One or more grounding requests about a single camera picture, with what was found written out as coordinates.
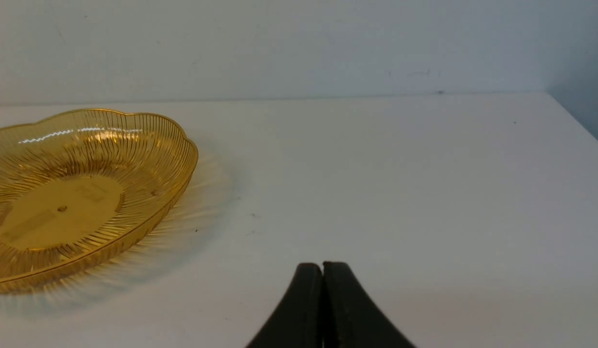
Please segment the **white wall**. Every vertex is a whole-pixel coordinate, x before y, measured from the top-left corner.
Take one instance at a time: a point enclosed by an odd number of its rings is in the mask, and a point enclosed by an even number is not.
[[[0,0],[0,105],[558,91],[597,50],[598,0]]]

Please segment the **scalloped rim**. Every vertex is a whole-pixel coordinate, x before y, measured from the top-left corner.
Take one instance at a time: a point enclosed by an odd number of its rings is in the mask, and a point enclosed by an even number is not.
[[[157,113],[144,113],[144,112],[142,112],[142,113],[123,113],[123,112],[120,112],[120,111],[117,111],[117,110],[104,109],[104,108],[82,108],[82,109],[75,109],[75,110],[69,110],[67,112],[58,113],[56,115],[52,115],[50,117],[46,117],[44,119],[41,119],[41,120],[39,120],[37,122],[21,123],[19,125],[12,125],[12,126],[3,127],[3,128],[0,128],[0,132],[1,131],[5,131],[5,130],[11,130],[13,128],[36,126],[36,125],[40,125],[42,123],[45,123],[47,121],[50,121],[52,119],[59,118],[61,116],[70,115],[72,113],[77,113],[77,112],[87,112],[87,111],[111,112],[111,113],[116,113],[118,115],[127,116],[127,117],[134,117],[134,116],[139,116],[139,115],[148,115],[148,116],[160,117],[162,119],[166,119],[169,122],[171,122],[175,127],[178,128],[179,132],[181,132],[181,136],[182,136],[183,140],[186,141],[187,143],[189,143],[189,145],[191,145],[191,147],[193,148],[193,150],[195,152],[194,156],[192,156],[192,158],[193,158],[192,161],[189,163],[189,167],[191,168],[191,174],[189,175],[188,180],[184,184],[184,185],[188,185],[188,183],[191,180],[191,177],[192,177],[192,175],[194,173],[194,170],[196,169],[196,165],[198,163],[198,157],[199,157],[198,147],[196,146],[196,144],[193,141],[191,141],[191,139],[189,139],[187,137],[187,134],[185,134],[185,130],[175,120],[169,118],[168,116],[160,115],[160,114],[157,114]],[[123,237],[131,234],[131,232],[135,231],[140,226],[144,225],[149,220],[151,220],[159,211],[153,213],[149,218],[147,218],[147,220],[142,221],[142,223],[140,223],[140,225],[137,225],[136,227],[134,227],[133,229],[131,229],[131,231],[129,231],[129,232],[121,235],[120,237],[112,240],[109,243],[105,243],[102,246],[100,246],[100,247],[98,247],[98,248],[96,248],[96,249],[94,249],[92,251],[89,251],[88,253],[85,253],[85,254],[82,254],[82,255],[80,255],[80,256],[78,256],[76,258],[69,259],[67,261],[55,264],[53,266],[48,266],[46,268],[39,269],[38,271],[35,271],[35,272],[24,273],[23,275],[14,275],[12,277],[0,278],[0,284],[5,284],[5,283],[13,282],[15,280],[26,279],[28,277],[32,277],[32,276],[35,276],[35,275],[40,275],[42,273],[47,273],[47,272],[52,271],[54,269],[58,269],[58,268],[67,266],[67,265],[69,265],[71,263],[74,263],[74,262],[77,262],[79,260],[82,260],[83,258],[86,258],[86,257],[88,257],[88,256],[90,256],[90,255],[92,255],[94,253],[97,253],[97,252],[99,252],[99,251],[101,251],[101,250],[103,250],[103,249],[105,249],[105,248],[113,245],[114,243],[122,240]]]

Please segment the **white table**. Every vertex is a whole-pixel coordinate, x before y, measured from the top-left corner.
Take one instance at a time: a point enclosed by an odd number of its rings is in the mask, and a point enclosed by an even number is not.
[[[91,106],[175,119],[192,185],[114,264],[0,295],[0,348],[241,348],[323,260],[420,348],[598,348],[598,142],[544,93],[28,106],[0,127]]]

